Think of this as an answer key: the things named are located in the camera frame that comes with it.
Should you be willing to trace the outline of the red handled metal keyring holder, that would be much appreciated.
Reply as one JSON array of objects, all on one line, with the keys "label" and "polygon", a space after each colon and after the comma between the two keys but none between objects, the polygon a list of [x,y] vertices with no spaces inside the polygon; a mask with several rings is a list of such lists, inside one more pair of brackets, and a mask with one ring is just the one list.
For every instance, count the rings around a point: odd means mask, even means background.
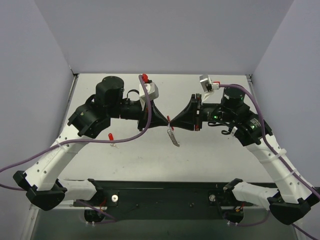
[{"label": "red handled metal keyring holder", "polygon": [[166,118],[168,120],[167,134],[168,134],[172,144],[179,148],[180,147],[180,143],[176,139],[174,127],[171,126],[171,118],[170,118],[169,115],[167,115]]}]

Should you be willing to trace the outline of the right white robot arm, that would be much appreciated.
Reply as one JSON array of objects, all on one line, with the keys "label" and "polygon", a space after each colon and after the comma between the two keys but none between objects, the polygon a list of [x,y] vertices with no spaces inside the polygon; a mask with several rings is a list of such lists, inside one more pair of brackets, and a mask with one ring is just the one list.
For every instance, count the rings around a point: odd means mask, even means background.
[{"label": "right white robot arm", "polygon": [[320,201],[320,190],[307,182],[286,156],[254,97],[242,86],[223,84],[220,103],[204,103],[193,94],[188,105],[169,124],[174,128],[199,131],[202,124],[228,127],[235,137],[260,162],[275,183],[262,187],[234,179],[223,187],[235,202],[263,207],[282,224],[302,219]]}]

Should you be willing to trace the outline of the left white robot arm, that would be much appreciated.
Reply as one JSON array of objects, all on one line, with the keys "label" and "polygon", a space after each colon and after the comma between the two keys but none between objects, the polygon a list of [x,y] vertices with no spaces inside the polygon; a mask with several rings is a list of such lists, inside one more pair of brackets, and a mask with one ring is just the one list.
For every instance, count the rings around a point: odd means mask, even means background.
[{"label": "left white robot arm", "polygon": [[70,116],[55,143],[36,156],[33,166],[13,175],[33,205],[49,211],[62,201],[82,200],[92,206],[101,203],[103,188],[95,180],[63,180],[59,175],[87,144],[98,143],[97,136],[110,127],[112,119],[137,121],[139,134],[123,139],[124,143],[139,138],[148,128],[168,125],[154,104],[159,96],[157,85],[146,74],[138,79],[139,99],[132,101],[123,97],[125,83],[120,77],[104,77],[95,93]]}]

